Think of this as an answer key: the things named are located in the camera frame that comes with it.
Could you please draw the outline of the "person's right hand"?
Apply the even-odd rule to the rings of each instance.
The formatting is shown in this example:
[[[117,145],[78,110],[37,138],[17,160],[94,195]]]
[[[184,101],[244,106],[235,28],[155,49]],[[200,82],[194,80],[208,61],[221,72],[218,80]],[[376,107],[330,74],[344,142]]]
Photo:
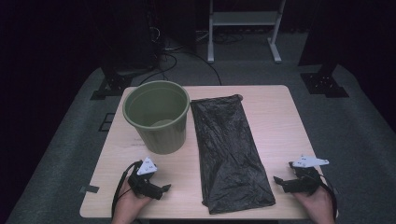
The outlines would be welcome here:
[[[292,196],[302,205],[315,224],[335,224],[332,195],[325,188],[319,187],[311,195],[295,192]]]

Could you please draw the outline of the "green plastic trash bin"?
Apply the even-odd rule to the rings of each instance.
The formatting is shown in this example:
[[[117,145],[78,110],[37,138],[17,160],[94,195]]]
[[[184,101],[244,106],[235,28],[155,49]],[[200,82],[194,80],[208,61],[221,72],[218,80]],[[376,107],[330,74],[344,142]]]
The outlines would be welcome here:
[[[151,152],[166,155],[185,143],[189,108],[190,96],[183,87],[157,80],[128,93],[122,113]]]

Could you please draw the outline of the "person's left hand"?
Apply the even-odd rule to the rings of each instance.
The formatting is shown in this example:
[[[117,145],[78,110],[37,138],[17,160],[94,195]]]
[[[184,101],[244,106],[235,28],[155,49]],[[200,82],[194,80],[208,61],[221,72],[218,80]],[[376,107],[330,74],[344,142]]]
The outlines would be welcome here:
[[[122,184],[117,199],[111,224],[132,224],[140,211],[152,201],[150,197],[136,196],[127,181]]]

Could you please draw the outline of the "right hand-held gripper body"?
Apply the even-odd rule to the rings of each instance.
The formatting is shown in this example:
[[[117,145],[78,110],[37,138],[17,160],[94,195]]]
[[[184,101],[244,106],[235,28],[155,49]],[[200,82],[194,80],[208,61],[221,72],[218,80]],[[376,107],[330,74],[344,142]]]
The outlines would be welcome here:
[[[290,192],[314,193],[322,184],[316,166],[327,165],[329,163],[328,160],[306,155],[302,155],[297,161],[291,161],[290,168],[296,175],[296,179],[291,181]]]

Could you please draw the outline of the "white metal stand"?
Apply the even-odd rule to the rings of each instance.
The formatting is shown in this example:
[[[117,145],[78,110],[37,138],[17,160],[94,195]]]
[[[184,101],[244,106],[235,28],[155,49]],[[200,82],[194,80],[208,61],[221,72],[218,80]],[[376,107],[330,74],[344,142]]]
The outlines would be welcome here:
[[[267,38],[267,42],[275,63],[281,63],[282,59],[276,46],[276,38],[285,5],[286,0],[280,0],[277,11],[217,12],[214,10],[214,0],[209,0],[207,61],[209,63],[215,61],[213,42],[213,31],[215,27],[273,26],[272,36]]]

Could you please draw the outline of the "dark floor hatch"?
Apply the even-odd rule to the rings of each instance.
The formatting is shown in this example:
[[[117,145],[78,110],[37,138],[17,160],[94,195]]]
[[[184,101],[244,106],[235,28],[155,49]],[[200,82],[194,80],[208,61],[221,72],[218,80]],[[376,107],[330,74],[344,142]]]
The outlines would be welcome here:
[[[106,113],[102,123],[99,126],[99,132],[108,132],[111,128],[113,119],[115,118],[114,113]]]

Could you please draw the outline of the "black stand base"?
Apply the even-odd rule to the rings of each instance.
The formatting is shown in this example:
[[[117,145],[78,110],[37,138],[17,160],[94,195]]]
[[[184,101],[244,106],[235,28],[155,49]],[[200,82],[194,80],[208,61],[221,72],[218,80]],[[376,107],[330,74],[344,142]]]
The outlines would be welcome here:
[[[105,100],[107,96],[121,96],[132,82],[130,75],[121,75],[112,67],[103,67],[105,75],[98,90],[92,93],[92,100]]]
[[[316,73],[301,73],[310,94],[323,94],[327,98],[347,98],[346,90],[332,77],[336,63],[324,63]]]

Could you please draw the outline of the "dark equipment cabinet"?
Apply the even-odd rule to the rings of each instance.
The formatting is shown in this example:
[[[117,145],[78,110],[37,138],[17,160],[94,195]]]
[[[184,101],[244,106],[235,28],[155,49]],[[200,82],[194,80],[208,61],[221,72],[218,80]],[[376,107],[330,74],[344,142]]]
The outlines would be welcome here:
[[[107,0],[113,17],[114,35],[110,43],[115,54],[113,68],[125,75],[144,73],[157,64],[151,38],[147,0]]]

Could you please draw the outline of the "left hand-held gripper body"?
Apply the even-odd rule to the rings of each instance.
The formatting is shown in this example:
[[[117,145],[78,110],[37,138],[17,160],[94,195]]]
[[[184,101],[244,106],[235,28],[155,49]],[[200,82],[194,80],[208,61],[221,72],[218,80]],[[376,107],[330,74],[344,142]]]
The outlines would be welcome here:
[[[163,196],[163,189],[153,185],[149,180],[157,172],[157,167],[150,157],[138,161],[128,178],[128,184],[135,194],[141,194],[151,199],[160,200]]]

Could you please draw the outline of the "black plastic garbage bag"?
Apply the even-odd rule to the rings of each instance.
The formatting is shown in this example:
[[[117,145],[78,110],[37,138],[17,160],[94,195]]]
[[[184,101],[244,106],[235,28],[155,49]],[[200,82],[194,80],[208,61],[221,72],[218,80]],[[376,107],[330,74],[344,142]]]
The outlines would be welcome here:
[[[203,205],[211,215],[276,203],[239,94],[193,100]]]

